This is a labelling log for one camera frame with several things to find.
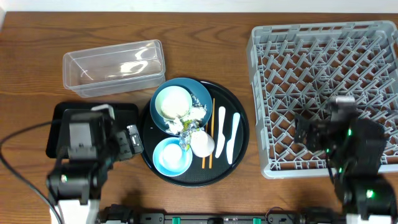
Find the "blue bowl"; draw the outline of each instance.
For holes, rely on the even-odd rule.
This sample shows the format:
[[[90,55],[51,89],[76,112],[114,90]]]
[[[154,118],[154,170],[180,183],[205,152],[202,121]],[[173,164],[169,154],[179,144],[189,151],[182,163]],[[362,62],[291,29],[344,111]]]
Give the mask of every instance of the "blue bowl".
[[[180,140],[176,137],[171,137],[167,139],[163,139],[158,145],[155,147],[154,155],[152,159],[154,161],[155,168],[161,174],[167,177],[176,177],[178,175],[183,174],[185,171],[188,170],[192,163],[192,150],[182,150],[182,156],[180,161],[178,162],[179,166],[173,169],[169,168],[166,165],[166,162],[163,161],[164,158],[162,157],[162,152],[164,148],[169,144],[179,144]]]
[[[199,102],[203,106],[206,105],[207,109],[206,115],[202,119],[200,124],[201,127],[204,127],[211,117],[211,112],[213,110],[213,101],[211,99],[209,91],[200,82],[193,80],[191,78],[174,78],[172,80],[163,83],[155,91],[154,95],[152,96],[152,99],[150,100],[149,109],[150,109],[150,115],[152,116],[152,119],[154,120],[156,126],[164,132],[166,132],[166,130],[169,128],[168,124],[164,123],[163,117],[161,117],[161,115],[156,111],[155,107],[156,96],[160,93],[160,91],[169,86],[180,86],[186,89],[189,93],[193,94],[196,98],[198,98]]]

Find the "green light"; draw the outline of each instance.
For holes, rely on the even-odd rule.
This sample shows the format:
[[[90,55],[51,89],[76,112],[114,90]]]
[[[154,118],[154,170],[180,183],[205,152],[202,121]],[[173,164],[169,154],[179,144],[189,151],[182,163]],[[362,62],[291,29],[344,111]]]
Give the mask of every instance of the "green light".
[[[374,197],[374,191],[373,190],[367,190],[366,191],[366,197],[367,198],[373,198]]]

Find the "wooden table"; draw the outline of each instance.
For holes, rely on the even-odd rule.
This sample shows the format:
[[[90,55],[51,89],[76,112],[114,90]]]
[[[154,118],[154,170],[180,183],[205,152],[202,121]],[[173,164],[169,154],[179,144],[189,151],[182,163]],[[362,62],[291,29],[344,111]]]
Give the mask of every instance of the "wooden table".
[[[115,164],[102,191],[101,208],[112,203],[168,213],[265,213],[273,206],[340,209],[327,177],[267,180],[260,173],[249,85],[246,44],[254,26],[392,20],[385,14],[181,14],[8,12],[0,33],[0,137],[49,121],[67,100],[120,101],[140,109],[155,88],[82,99],[62,84],[62,57],[74,50],[159,39],[166,79],[188,76],[230,89],[249,117],[250,142],[238,168],[208,187],[188,189],[164,182],[140,156]],[[45,155],[49,127],[9,141],[3,153],[47,194],[45,176],[54,160]],[[387,178],[398,192],[398,174]],[[49,223],[47,206],[0,166],[0,222]]]

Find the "plastic cutlery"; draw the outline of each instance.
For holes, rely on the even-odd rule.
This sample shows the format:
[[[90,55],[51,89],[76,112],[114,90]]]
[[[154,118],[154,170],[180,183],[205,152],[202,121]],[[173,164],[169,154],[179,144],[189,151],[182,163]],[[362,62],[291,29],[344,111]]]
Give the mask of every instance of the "plastic cutlery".
[[[239,125],[240,119],[241,119],[241,115],[239,113],[235,113],[234,117],[232,119],[231,139],[226,143],[226,158],[227,158],[229,164],[232,164],[232,155],[234,152],[236,131],[238,130],[238,125]]]
[[[216,158],[219,158],[224,148],[224,143],[225,143],[225,136],[223,134],[224,119],[225,119],[225,107],[220,106],[218,108],[218,138],[217,138],[217,147],[216,147]]]

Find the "dish rack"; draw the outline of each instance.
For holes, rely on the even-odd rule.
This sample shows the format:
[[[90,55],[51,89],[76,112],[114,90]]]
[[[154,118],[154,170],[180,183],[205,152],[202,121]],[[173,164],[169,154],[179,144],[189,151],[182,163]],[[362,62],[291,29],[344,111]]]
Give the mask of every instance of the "dish rack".
[[[294,116],[326,119],[331,96],[353,96],[389,136],[380,172],[398,171],[398,31],[391,21],[255,27],[246,49],[261,172],[328,176],[325,154],[294,144]]]

